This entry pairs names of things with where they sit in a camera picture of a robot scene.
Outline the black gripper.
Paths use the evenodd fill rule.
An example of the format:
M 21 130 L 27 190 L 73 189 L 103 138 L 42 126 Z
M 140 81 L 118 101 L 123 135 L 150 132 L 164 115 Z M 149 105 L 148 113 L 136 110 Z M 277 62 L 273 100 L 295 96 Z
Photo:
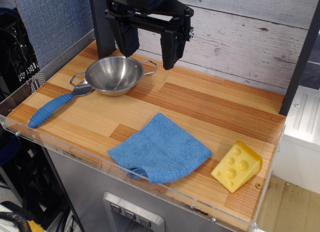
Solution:
M 194 36 L 194 10 L 178 0 L 105 0 L 111 31 L 122 55 L 130 57 L 139 48 L 138 28 L 161 33 L 162 61 L 170 70 L 182 58 L 185 43 Z

